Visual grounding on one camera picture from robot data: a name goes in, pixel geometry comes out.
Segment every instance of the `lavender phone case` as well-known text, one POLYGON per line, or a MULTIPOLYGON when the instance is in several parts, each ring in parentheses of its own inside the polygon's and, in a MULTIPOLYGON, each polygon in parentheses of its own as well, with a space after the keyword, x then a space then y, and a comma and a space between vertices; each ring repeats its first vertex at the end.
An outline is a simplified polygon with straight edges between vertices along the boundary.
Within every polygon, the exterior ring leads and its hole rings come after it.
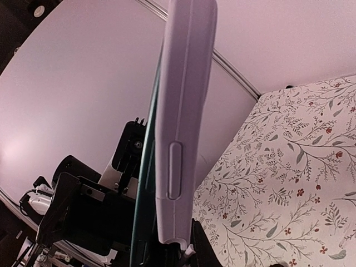
POLYGON ((190 244, 195 165, 216 30, 215 0, 171 0, 156 115, 159 241, 190 244))

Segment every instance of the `leaf pattern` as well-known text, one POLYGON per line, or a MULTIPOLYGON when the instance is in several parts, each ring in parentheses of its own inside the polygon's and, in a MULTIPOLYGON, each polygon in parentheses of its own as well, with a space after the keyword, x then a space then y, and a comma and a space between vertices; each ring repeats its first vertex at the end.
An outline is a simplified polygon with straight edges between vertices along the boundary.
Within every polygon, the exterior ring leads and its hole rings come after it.
POLYGON ((193 213, 223 266, 353 266, 356 76, 263 95, 193 213))

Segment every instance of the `side button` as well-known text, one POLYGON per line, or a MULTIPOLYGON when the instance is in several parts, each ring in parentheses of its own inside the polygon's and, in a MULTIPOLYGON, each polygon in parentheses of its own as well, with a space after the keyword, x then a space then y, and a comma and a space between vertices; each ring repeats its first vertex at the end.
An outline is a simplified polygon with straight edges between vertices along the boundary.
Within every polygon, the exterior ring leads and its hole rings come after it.
POLYGON ((169 147, 169 185, 168 197, 177 199, 181 194, 182 180, 182 146, 178 142, 171 143, 169 147))

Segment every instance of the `white ceiling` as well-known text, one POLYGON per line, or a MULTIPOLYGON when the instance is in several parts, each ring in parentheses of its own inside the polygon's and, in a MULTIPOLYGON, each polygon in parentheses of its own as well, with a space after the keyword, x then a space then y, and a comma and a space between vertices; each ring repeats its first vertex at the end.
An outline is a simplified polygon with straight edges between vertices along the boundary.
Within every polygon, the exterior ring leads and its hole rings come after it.
POLYGON ((356 73, 356 1, 217 5, 215 48, 261 93, 356 73))

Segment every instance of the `ceiling molding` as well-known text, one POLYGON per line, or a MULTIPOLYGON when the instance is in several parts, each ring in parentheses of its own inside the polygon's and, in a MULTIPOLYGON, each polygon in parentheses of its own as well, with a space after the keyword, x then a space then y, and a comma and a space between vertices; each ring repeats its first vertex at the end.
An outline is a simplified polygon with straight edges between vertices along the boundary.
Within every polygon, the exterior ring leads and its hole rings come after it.
MULTIPOLYGON (((149 9, 155 15, 167 21, 168 13, 163 7, 151 0, 136 0, 144 7, 149 9)), ((252 96, 254 99, 258 100, 261 93, 239 72, 233 64, 231 64, 219 51, 214 49, 212 56, 213 60, 235 81, 237 82, 245 91, 252 96)))

